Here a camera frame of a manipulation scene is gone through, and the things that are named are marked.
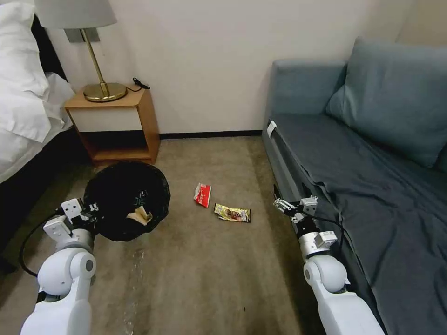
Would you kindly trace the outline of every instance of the nightstand shelf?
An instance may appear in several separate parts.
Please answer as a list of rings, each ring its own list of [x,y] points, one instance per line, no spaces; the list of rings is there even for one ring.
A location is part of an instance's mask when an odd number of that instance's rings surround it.
[[[65,108],[94,164],[156,161],[160,139],[149,90],[105,103],[87,101],[81,91]]]

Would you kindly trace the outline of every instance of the white wall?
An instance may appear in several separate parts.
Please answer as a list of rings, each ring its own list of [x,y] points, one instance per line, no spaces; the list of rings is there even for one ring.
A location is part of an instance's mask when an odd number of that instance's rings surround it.
[[[270,65],[347,59],[358,35],[395,40],[412,0],[110,0],[94,49],[108,81],[152,87],[162,133],[261,129]],[[97,78],[85,45],[50,38],[76,89]]]
[[[418,0],[399,36],[411,44],[447,45],[447,1]]]

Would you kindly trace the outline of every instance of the red wrapper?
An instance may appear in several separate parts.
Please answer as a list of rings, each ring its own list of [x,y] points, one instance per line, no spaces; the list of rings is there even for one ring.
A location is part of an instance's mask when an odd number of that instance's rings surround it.
[[[211,186],[199,183],[196,187],[194,200],[205,208],[208,208],[211,197]]]

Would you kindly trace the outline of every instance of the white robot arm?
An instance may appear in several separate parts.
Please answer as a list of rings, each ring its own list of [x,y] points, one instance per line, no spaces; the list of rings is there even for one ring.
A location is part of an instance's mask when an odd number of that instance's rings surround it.
[[[337,240],[333,231],[320,232],[313,219],[317,198],[297,205],[276,199],[275,206],[291,218],[305,261],[304,276],[317,298],[318,312],[327,335],[385,335],[367,303],[348,292],[346,269],[329,255]]]
[[[79,210],[65,210],[74,206],[79,206]],[[71,229],[71,220],[82,217],[78,199],[63,203],[62,208],[66,215],[44,226],[45,232],[57,242],[56,253],[48,257],[39,270],[37,302],[22,326],[21,335],[90,334],[88,294],[96,271],[96,260],[91,253],[93,238],[88,230]]]

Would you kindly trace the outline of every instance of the sofa armrest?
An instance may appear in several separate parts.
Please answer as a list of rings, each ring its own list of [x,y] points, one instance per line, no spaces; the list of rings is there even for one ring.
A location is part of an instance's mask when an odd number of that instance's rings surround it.
[[[267,119],[274,114],[320,114],[345,83],[346,63],[273,62]]]

